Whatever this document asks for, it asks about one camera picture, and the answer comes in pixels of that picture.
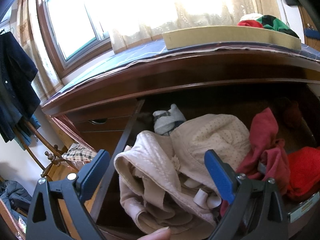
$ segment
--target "wooden door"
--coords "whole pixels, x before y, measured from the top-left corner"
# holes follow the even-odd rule
[[[317,31],[315,24],[311,20],[311,17],[309,16],[309,14],[305,10],[305,8],[303,8],[302,6],[299,6],[299,11],[301,14],[303,29],[310,28],[310,29]],[[304,43],[309,45],[310,47],[320,51],[320,41],[319,40],[308,38],[304,35]]]

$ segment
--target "white fabric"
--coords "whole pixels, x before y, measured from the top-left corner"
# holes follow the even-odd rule
[[[250,14],[245,14],[240,18],[240,21],[247,21],[247,20],[257,20],[261,18],[263,15],[260,13],[250,13]]]
[[[172,104],[168,111],[155,111],[153,116],[155,119],[155,133],[160,135],[169,135],[175,128],[176,122],[186,121],[176,104]]]
[[[194,202],[199,188],[214,193],[211,197],[219,194],[204,166],[209,149],[236,169],[250,150],[249,131],[235,116],[207,114],[181,124],[169,137],[143,131],[132,149],[115,157],[121,205],[143,232],[170,226],[172,239],[185,240],[212,233],[211,209]],[[186,187],[189,178],[201,185]]]

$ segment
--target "checkered cloth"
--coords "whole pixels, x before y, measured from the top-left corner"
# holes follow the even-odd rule
[[[69,161],[90,162],[96,154],[96,152],[93,152],[79,143],[73,143],[68,152],[62,155],[62,158]]]

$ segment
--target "drawer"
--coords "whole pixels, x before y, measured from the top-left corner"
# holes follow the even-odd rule
[[[284,106],[293,100],[299,103],[304,117],[301,127],[295,130],[287,128],[282,120]],[[152,114],[156,110],[168,110],[173,103],[177,104],[187,120],[205,114],[233,114],[248,129],[253,117],[270,107],[278,121],[278,136],[285,139],[285,150],[288,154],[304,146],[317,147],[320,144],[320,101],[304,84],[243,84],[182,90],[145,97],[144,102],[140,103],[141,106],[136,108],[135,114],[128,121],[112,156],[111,165],[102,179],[90,213],[97,225],[105,228],[121,227],[123,224],[128,228],[132,226],[132,220],[128,215],[122,213],[122,219],[117,220],[112,219],[113,214],[109,212],[121,208],[119,202],[109,200],[115,193],[120,194],[119,176],[113,166],[113,160],[116,154],[123,151],[125,145],[133,145],[139,132],[152,129],[147,128],[147,123],[141,122],[139,117]],[[297,225],[296,229],[299,231],[301,224]]]
[[[79,132],[117,131],[124,130],[130,117],[102,118],[74,123]]]
[[[133,98],[101,106],[92,106],[84,110],[69,113],[67,116],[73,123],[102,118],[131,116],[136,105],[137,100]]]
[[[123,131],[82,132],[81,137],[96,151],[104,149],[113,155]]]

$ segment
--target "window frame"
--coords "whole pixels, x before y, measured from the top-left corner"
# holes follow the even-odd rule
[[[6,26],[6,25],[9,24],[10,18],[11,18],[11,13],[12,13],[12,6],[10,6],[9,9],[6,11],[6,13],[4,14],[4,17],[5,17],[5,15],[6,15],[7,13],[8,13],[7,19],[5,19],[3,22],[1,22],[1,21],[3,20],[3,18],[0,19],[0,28],[2,28],[3,26]]]
[[[49,11],[47,9],[47,1],[48,0],[36,0],[38,20],[48,56],[60,78],[67,76],[71,72],[75,71],[101,54],[112,50],[110,38],[106,38],[104,40],[96,39],[95,41],[92,41],[90,44],[76,51],[67,60],[65,60],[62,50],[60,49],[60,46],[55,38],[54,30],[49,17]]]

